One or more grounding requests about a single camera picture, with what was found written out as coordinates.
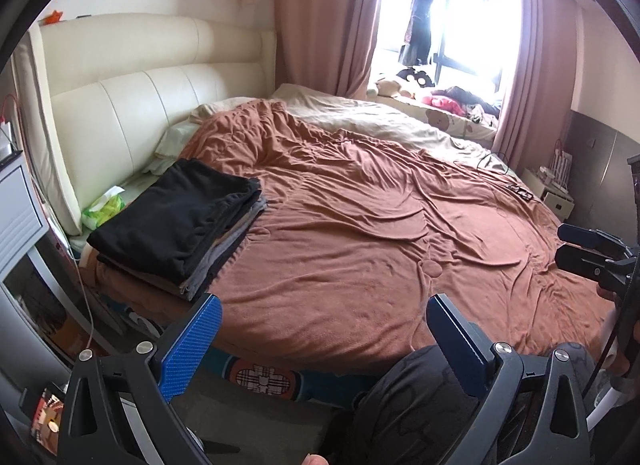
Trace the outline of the person right hand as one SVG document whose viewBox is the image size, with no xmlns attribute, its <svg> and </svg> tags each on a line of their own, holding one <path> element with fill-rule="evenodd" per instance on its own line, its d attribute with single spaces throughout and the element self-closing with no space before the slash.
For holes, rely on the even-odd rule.
<svg viewBox="0 0 640 465">
<path fill-rule="evenodd" d="M 624 376 L 631 363 L 626 356 L 631 337 L 639 341 L 639 321 L 634 322 L 634 332 L 630 332 L 630 324 L 620 321 L 623 303 L 614 292 L 597 286 L 598 295 L 613 304 L 611 311 L 605 316 L 600 332 L 601 351 L 604 357 L 603 367 L 615 376 Z"/>
</svg>

